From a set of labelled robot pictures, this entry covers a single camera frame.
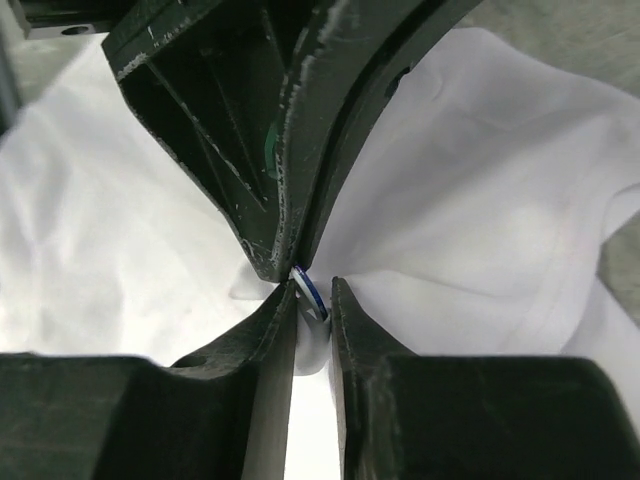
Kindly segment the blue round brooch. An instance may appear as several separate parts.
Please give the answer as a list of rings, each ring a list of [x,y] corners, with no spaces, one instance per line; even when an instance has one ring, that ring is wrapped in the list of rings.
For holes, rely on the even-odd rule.
[[[324,322],[329,313],[319,291],[306,271],[299,265],[295,265],[291,269],[291,278],[295,281],[301,295],[304,296],[310,304],[315,316]]]

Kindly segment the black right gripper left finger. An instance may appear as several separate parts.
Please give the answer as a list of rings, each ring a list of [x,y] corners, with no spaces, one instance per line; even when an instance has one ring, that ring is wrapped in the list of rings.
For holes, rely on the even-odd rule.
[[[280,479],[296,295],[169,367],[137,357],[1,358],[5,479]]]

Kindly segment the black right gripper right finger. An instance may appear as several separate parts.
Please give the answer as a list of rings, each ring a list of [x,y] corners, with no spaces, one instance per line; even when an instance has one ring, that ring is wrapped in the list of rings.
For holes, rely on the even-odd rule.
[[[612,382],[574,357],[421,356],[331,292],[345,479],[635,479],[639,441]]]

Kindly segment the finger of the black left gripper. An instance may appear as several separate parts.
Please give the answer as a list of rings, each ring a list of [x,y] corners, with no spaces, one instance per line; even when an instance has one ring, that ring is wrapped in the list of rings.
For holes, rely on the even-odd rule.
[[[298,263],[311,265],[338,194],[400,80],[476,0],[358,1],[339,14],[310,78],[298,164],[310,167],[310,197],[298,232]]]
[[[136,1],[103,49],[145,130],[229,222],[250,265],[281,282],[308,265],[350,83],[346,1]]]

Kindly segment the white t-shirt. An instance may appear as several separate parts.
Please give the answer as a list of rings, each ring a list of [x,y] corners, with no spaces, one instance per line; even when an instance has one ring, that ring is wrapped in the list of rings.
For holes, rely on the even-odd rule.
[[[421,356],[574,357],[639,441],[639,329],[597,277],[639,210],[639,102],[478,28],[448,33],[377,121],[296,295],[284,475],[341,475],[331,292]],[[255,313],[225,218],[129,113],[99,40],[1,142],[1,358],[169,367]]]

